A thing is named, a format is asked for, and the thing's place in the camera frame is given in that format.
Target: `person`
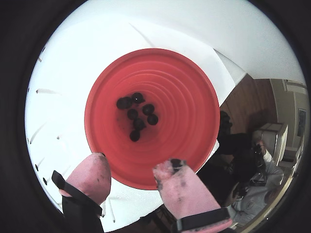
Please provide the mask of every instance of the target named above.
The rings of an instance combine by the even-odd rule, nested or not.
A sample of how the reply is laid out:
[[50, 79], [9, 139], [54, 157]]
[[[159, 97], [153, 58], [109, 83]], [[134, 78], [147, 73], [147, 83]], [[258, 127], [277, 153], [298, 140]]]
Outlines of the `person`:
[[236, 184], [231, 190], [224, 206], [227, 206], [229, 214], [234, 222], [245, 225], [251, 221], [260, 211], [276, 198], [281, 190], [281, 182], [284, 177], [282, 169], [277, 167], [271, 154], [266, 150], [262, 141], [259, 141], [263, 159], [266, 165], [267, 181], [265, 186], [249, 186], [246, 195], [237, 200], [238, 193], [234, 195]]
[[[186, 161], [169, 159], [153, 169], [157, 188], [166, 208], [177, 222], [173, 233], [229, 233], [232, 219]], [[103, 233], [100, 204], [111, 188], [108, 160], [102, 153], [93, 153], [83, 160], [65, 181], [57, 171], [52, 181], [63, 198], [65, 221], [75, 233]]]
[[[218, 137], [219, 148], [212, 158], [198, 171], [197, 175], [212, 195], [223, 206], [228, 194], [237, 183], [248, 182], [257, 172], [252, 138], [245, 133], [228, 134]], [[233, 158], [234, 171], [221, 156]]]

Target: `pink foam pad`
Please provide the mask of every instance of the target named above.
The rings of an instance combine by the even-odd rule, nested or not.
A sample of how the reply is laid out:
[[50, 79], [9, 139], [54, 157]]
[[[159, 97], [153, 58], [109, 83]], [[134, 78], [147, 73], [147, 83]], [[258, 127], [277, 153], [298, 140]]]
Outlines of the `pink foam pad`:
[[[110, 193], [111, 173], [107, 159], [101, 153], [92, 153], [83, 160], [66, 180], [97, 204], [103, 203]], [[59, 190], [65, 197], [71, 197]]]
[[[185, 161], [181, 161], [181, 167], [177, 172], [174, 171], [171, 160], [167, 160], [157, 165], [153, 173], [163, 203], [175, 218], [180, 219], [220, 209], [215, 198]], [[216, 233], [228, 228], [231, 224], [232, 220], [227, 219], [202, 229], [196, 229], [196, 232]]]
[[[129, 137], [134, 128], [127, 110], [116, 107], [119, 98], [135, 92], [146, 100], [132, 106], [147, 125], [137, 142]], [[158, 116], [154, 126], [141, 110], [147, 103]], [[114, 61], [94, 83], [86, 103], [86, 137], [92, 151], [105, 153], [113, 178], [153, 190], [156, 164], [176, 156], [195, 171], [204, 164], [216, 141], [219, 114], [216, 92], [194, 62], [169, 50], [138, 50]]]

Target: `wall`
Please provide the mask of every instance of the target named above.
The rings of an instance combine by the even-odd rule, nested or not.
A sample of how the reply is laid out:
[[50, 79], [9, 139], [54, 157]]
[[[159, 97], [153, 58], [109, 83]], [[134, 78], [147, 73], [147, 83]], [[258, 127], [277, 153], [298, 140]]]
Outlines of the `wall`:
[[[307, 95], [301, 94], [301, 93], [295, 93], [294, 92], [294, 97], [295, 97], [295, 102], [296, 102], [296, 112], [295, 112], [295, 117], [298, 119], [298, 109], [305, 109], [307, 110], [307, 125], [305, 129], [305, 142], [308, 142], [309, 139], [309, 134], [310, 134], [310, 104], [309, 104], [309, 99]], [[300, 142], [300, 137], [296, 136], [297, 135], [297, 128], [295, 129], [295, 136], [294, 136], [294, 141], [293, 141], [293, 147], [297, 148], [299, 146]]]
[[271, 79], [276, 100], [277, 121], [288, 124], [287, 147], [293, 146], [295, 131], [295, 102], [294, 93], [284, 91], [282, 80]]
[[293, 150], [297, 149], [301, 139], [301, 137], [296, 136], [299, 108], [307, 111], [305, 140], [308, 140], [310, 134], [310, 108], [308, 95], [285, 91], [282, 80], [271, 79], [271, 85], [276, 101], [277, 120], [278, 122], [288, 124], [286, 147]]

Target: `black strap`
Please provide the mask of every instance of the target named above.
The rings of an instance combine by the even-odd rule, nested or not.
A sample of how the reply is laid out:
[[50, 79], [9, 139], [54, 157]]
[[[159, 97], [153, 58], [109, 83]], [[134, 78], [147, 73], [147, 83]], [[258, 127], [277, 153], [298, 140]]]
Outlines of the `black strap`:
[[202, 228], [229, 218], [230, 215], [226, 208], [183, 217], [178, 219], [172, 225], [172, 233], [180, 233], [183, 231]]
[[72, 195], [73, 198], [80, 201], [81, 204], [87, 205], [91, 209], [93, 209], [97, 215], [99, 215], [99, 216], [102, 215], [103, 210], [96, 202], [94, 202], [91, 198], [89, 198], [87, 195], [82, 193], [79, 189], [77, 189], [77, 188], [73, 187], [71, 184], [67, 183], [64, 180], [63, 176], [61, 174], [59, 174], [57, 171], [53, 172], [52, 181], [54, 182], [54, 184], [59, 189], [66, 191], [67, 193]]

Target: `person sitting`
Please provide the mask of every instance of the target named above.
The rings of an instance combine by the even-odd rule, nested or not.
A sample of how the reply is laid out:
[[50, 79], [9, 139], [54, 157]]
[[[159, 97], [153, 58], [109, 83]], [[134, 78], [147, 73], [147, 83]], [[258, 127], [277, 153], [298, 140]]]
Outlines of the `person sitting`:
[[267, 180], [265, 186], [249, 186], [246, 189], [246, 195], [241, 200], [237, 200], [239, 194], [234, 194], [236, 184], [224, 203], [232, 220], [242, 225], [247, 224], [266, 205], [272, 203], [281, 190], [281, 182], [284, 177], [282, 169], [275, 165], [271, 154], [265, 149], [262, 141], [259, 141], [259, 145], [266, 166]]

